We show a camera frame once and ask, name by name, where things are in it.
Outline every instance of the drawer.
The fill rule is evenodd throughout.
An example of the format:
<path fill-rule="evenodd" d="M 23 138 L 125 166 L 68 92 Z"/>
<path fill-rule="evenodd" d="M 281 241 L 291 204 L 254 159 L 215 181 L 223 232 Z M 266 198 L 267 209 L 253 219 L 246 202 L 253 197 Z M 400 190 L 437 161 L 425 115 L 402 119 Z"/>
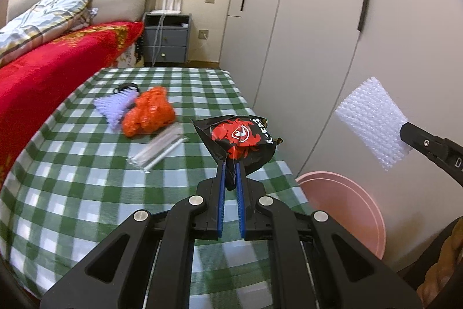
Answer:
<path fill-rule="evenodd" d="M 184 63 L 187 54 L 186 47 L 179 46 L 162 46 L 157 54 L 156 62 Z M 151 63 L 153 55 L 152 46 L 143 46 L 144 61 Z"/>
<path fill-rule="evenodd" d="M 156 28 L 147 27 L 144 30 L 144 44 L 146 46 L 153 46 L 156 37 Z M 161 39 L 156 41 L 156 45 L 162 46 L 187 46 L 188 31 L 187 30 L 163 30 Z"/>

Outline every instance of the triangular cutout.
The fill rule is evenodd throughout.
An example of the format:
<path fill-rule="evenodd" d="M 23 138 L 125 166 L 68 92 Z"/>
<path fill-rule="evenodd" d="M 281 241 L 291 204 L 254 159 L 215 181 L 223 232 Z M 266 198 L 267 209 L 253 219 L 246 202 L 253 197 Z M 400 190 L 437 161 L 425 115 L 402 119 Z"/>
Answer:
<path fill-rule="evenodd" d="M 358 254 L 341 236 L 332 235 L 334 246 L 341 257 L 347 277 L 353 283 L 373 275 L 374 268 Z"/>
<path fill-rule="evenodd" d="M 103 255 L 87 268 L 87 275 L 105 283 L 112 282 L 129 239 L 128 234 L 121 235 L 114 244 L 105 250 Z"/>

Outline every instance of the red blanket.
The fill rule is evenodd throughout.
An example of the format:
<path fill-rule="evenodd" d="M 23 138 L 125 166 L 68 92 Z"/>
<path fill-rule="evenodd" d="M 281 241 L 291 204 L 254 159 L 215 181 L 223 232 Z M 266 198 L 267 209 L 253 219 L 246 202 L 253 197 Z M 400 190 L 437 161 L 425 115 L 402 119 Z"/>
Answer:
<path fill-rule="evenodd" d="M 142 23 L 117 22 L 66 34 L 0 69 L 0 188 L 16 157 L 80 84 L 140 36 Z"/>

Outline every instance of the bubble wrap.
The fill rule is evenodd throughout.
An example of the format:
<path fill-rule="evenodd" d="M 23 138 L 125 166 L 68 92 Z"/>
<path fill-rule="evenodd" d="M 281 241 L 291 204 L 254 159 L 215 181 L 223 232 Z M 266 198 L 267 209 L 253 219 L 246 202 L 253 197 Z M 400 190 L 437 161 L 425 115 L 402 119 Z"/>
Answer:
<path fill-rule="evenodd" d="M 111 96 L 96 98 L 93 104 L 98 113 L 106 117 L 111 129 L 116 131 L 119 129 L 120 120 L 138 95 L 137 90 L 128 88 Z"/>
<path fill-rule="evenodd" d="M 400 128 L 408 120 L 375 77 L 347 96 L 335 113 L 371 149 L 385 170 L 411 151 L 400 139 Z"/>

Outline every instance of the orange plastic bag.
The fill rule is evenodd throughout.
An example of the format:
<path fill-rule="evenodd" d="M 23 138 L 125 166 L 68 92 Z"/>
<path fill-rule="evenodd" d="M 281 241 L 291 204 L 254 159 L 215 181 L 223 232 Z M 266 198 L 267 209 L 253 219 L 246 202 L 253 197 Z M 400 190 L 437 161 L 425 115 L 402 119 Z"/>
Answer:
<path fill-rule="evenodd" d="M 154 87 L 141 94 L 122 121 L 125 136 L 151 134 L 175 121 L 175 112 L 166 98 L 164 87 Z"/>

